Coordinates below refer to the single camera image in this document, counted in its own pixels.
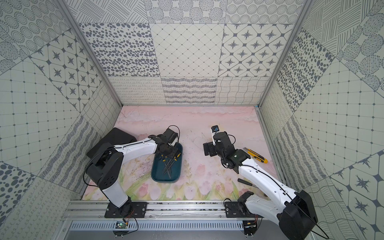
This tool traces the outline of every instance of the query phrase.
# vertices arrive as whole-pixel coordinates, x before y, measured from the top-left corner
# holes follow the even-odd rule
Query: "diamond grid tile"
[[[150,24],[160,75],[217,77],[223,26]]]
[[[295,116],[335,173],[384,148],[384,100],[337,59],[330,66]]]
[[[36,174],[79,112],[29,58],[3,73],[0,85],[1,159]]]

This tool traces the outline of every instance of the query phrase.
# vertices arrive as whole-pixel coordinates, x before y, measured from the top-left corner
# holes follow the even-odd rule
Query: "teal tray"
[[[171,167],[171,175],[170,178],[167,173],[163,175],[163,170],[165,167],[164,162],[162,161],[161,154],[156,154],[152,164],[151,177],[153,181],[161,182],[161,183],[174,183],[176,182],[181,173],[181,163],[183,157],[183,146],[180,143],[176,143],[175,145],[181,152],[180,156],[177,158],[177,161],[173,163]]]

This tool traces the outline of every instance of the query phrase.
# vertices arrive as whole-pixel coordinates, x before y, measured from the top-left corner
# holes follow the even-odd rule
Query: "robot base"
[[[147,202],[131,202],[127,201],[120,208],[113,205],[113,203],[108,204],[108,208],[105,212],[105,218],[125,218],[132,214],[131,217],[135,218],[144,218],[145,212],[147,210]]]

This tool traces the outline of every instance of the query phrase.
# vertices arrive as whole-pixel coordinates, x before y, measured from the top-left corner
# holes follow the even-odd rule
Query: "metal frame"
[[[60,12],[63,14],[64,18],[67,20],[67,23],[71,27],[71,30],[73,30],[74,34],[76,35],[77,40],[84,46],[84,50],[87,56],[91,58],[93,65],[96,67],[98,74],[100,75],[101,79],[104,81],[112,97],[117,101],[117,103],[120,106],[123,106],[114,88],[112,87],[107,74],[105,74],[100,62],[97,60],[91,47],[88,44],[88,41],[85,39],[83,32],[79,27],[79,24],[71,14],[71,10],[69,9],[67,3],[65,2],[65,0],[54,0],[54,2],[56,3],[56,6],[59,8]]]
[[[304,25],[304,22],[308,16],[310,9],[311,9],[314,2],[315,2],[315,0],[306,0],[304,2],[303,7],[301,8],[301,11],[300,11],[298,18],[296,20],[295,26],[292,29],[292,33],[289,36],[289,39],[285,45],[285,48],[283,50],[283,54],[281,55],[279,61],[277,62],[276,68],[273,71],[273,74],[271,76],[271,80],[269,81],[269,83],[266,87],[266,90],[264,91],[262,97],[260,98],[260,101],[258,102],[259,107],[262,107],[263,102],[264,102],[266,96],[268,95],[268,91],[271,88],[273,81],[277,78],[277,75],[279,74],[281,68],[283,67],[284,62],[285,62],[286,58],[288,57],[288,53],[290,52],[291,47],[293,45],[293,42],[296,40],[297,35],[301,31],[301,28]]]
[[[139,230],[242,230],[243,220],[254,220],[254,218],[226,218],[222,201],[169,200],[147,202],[145,217],[137,220]],[[52,239],[63,240],[70,230],[114,230],[115,224],[121,219],[104,218],[108,203],[108,200],[70,201]],[[119,230],[135,229],[137,229],[136,222],[130,224],[129,228]]]
[[[265,120],[264,120],[263,115],[262,115],[262,110],[260,108],[255,108],[255,110],[256,110],[256,115],[259,118],[260,127],[263,131],[263,135],[264,135],[264,138],[266,140],[269,153],[271,155],[271,158],[273,159],[273,163],[275,164],[275,168],[276,168],[276,171],[278,173],[279,180],[281,182],[285,182],[285,184],[286,184],[287,181],[286,181],[286,178],[285,178],[284,173],[282,171],[281,163],[280,163],[279,159],[277,158],[277,154],[275,151],[275,145],[273,144],[273,139],[271,138],[271,135],[268,131],[268,128],[265,125]]]

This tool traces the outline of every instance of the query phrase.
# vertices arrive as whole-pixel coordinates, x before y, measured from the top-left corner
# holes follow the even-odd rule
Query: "black tool handle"
[[[245,185],[248,185],[248,186],[253,186],[252,183],[247,182],[246,180],[243,180],[243,179],[240,179],[240,178],[238,178],[237,181],[238,181],[238,182],[241,182],[241,183],[244,183]]]

